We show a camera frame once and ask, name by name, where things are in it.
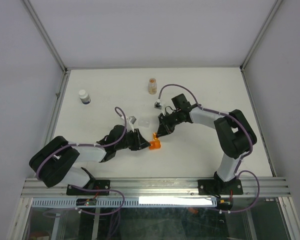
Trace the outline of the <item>orange pill organizer box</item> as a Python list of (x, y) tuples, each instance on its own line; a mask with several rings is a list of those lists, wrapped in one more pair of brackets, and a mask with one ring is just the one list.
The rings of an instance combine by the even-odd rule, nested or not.
[(157, 133), (154, 132), (152, 134), (152, 141), (149, 142), (150, 146), (148, 147), (150, 150), (157, 150), (161, 148), (160, 139), (157, 137)]

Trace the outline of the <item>clear bottle orange pills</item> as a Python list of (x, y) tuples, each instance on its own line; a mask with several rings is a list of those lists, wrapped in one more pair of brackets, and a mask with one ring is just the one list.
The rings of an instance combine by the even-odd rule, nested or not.
[(151, 95), (157, 93), (157, 81), (155, 78), (150, 78), (148, 81), (148, 93)]

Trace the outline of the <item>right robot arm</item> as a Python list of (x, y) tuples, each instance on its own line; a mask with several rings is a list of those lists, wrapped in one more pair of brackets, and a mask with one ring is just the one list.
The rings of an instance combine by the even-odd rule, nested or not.
[(156, 136), (174, 132), (181, 123), (200, 124), (216, 131), (223, 156), (212, 179), (198, 180), (199, 195), (242, 195), (242, 183), (236, 173), (243, 159), (252, 153), (257, 137), (241, 110), (218, 112), (198, 104), (190, 104), (184, 94), (172, 98), (175, 109), (158, 115)]

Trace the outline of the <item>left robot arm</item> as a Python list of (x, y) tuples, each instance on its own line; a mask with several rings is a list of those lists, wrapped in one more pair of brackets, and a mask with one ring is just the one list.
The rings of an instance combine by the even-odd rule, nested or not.
[(30, 159), (29, 166), (46, 187), (65, 182), (77, 185), (87, 195), (95, 188), (93, 176), (87, 170), (74, 167), (74, 163), (105, 163), (113, 159), (117, 151), (140, 151), (150, 146), (139, 129), (128, 131), (123, 125), (115, 125), (109, 134), (94, 144), (69, 143), (63, 136), (57, 136)]

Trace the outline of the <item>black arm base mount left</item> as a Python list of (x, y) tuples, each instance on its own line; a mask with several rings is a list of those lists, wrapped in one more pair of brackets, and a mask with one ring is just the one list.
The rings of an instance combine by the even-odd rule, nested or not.
[(66, 189), (67, 196), (108, 196), (110, 194), (111, 181), (109, 179), (93, 179), (85, 186), (79, 187), (68, 185)]

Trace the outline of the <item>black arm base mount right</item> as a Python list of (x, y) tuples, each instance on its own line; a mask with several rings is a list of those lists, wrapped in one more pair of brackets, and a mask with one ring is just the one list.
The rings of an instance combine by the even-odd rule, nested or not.
[(236, 178), (227, 182), (216, 179), (199, 179), (197, 183), (198, 194), (201, 196), (210, 195), (221, 198), (221, 195), (240, 196), (244, 193), (241, 181)]

